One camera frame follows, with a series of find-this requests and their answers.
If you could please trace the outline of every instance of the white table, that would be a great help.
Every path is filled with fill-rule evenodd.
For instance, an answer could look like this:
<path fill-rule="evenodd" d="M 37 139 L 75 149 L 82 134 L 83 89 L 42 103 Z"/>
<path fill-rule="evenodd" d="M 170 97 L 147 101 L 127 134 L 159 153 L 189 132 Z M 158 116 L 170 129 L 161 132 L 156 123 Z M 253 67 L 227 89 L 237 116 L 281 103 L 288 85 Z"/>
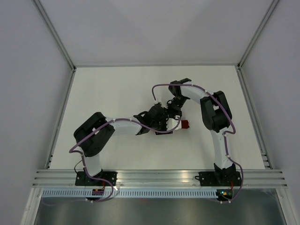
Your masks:
<path fill-rule="evenodd" d="M 232 158 L 244 169 L 264 169 L 234 66 L 78 68 L 50 168 L 72 169 L 80 161 L 78 154 L 68 151 L 76 144 L 74 131 L 93 113 L 119 118 L 147 111 L 153 106 L 153 85 L 186 77 L 207 90 L 225 93 L 237 129 L 235 135 L 229 136 Z M 162 102 L 173 98 L 167 87 L 156 88 L 155 94 Z M 112 137 L 100 153 L 102 168 L 213 169 L 213 142 L 202 122 L 200 106 L 189 100 L 182 111 L 190 129 L 177 130 L 172 135 L 149 132 Z"/>

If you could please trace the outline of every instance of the black cable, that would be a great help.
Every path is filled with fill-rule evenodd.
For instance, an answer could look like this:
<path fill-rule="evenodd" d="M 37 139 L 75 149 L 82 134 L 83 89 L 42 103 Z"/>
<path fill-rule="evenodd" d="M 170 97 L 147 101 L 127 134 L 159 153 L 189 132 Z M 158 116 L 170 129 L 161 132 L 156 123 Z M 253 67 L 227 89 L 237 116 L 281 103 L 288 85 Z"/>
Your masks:
<path fill-rule="evenodd" d="M 76 171 L 76 166 L 78 165 L 78 164 L 80 164 L 82 162 L 82 160 L 80 160 L 75 166 L 74 166 L 74 171 L 75 171 L 75 173 L 77 174 L 77 176 L 78 176 L 78 172 Z"/>

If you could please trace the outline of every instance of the red object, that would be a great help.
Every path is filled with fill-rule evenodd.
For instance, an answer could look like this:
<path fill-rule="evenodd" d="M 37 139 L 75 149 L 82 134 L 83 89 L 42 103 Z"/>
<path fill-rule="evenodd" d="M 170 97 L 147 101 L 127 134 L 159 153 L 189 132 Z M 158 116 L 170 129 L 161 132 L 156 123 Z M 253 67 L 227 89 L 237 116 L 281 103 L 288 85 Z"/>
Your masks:
<path fill-rule="evenodd" d="M 189 128 L 188 120 L 182 120 L 181 121 L 181 128 L 182 129 L 188 129 Z"/>

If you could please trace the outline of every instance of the vent grille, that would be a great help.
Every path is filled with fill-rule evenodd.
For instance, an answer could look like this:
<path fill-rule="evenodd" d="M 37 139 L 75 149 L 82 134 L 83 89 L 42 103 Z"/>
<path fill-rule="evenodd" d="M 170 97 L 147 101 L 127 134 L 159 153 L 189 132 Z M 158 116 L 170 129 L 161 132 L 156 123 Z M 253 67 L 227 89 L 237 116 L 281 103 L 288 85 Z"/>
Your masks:
<path fill-rule="evenodd" d="M 119 198 L 216 198 L 216 189 L 120 189 L 113 192 Z M 110 194 L 106 188 L 102 197 Z M 92 189 L 86 188 L 46 188 L 43 197 L 96 197 Z"/>

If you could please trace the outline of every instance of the gray floor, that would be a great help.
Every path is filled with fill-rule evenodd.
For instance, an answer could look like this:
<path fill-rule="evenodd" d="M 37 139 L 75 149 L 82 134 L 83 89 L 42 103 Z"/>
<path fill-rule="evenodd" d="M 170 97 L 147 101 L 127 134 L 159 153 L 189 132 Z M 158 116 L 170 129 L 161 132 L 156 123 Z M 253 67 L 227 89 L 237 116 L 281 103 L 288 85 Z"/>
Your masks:
<path fill-rule="evenodd" d="M 61 203 L 70 198 L 46 198 Z M 231 204 L 208 199 L 115 198 L 102 203 L 40 205 L 37 225 L 282 225 L 285 221 L 275 193 L 243 190 Z"/>

